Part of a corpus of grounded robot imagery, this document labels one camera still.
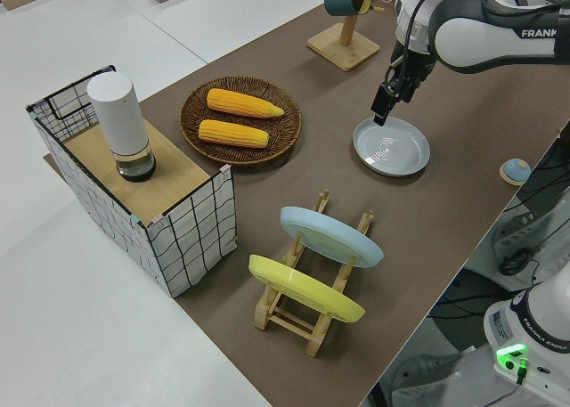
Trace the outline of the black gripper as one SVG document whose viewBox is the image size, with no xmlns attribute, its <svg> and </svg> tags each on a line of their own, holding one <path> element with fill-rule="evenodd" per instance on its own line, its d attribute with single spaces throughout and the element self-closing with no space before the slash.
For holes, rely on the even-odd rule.
<svg viewBox="0 0 570 407">
<path fill-rule="evenodd" d="M 375 98 L 370 106 L 374 113 L 373 121 L 383 126 L 390 111 L 395 106 L 395 98 L 402 98 L 409 103 L 436 65 L 436 57 L 428 53 L 416 53 L 407 48 L 395 48 L 390 57 L 391 68 L 394 75 L 391 79 L 379 86 Z"/>
</svg>

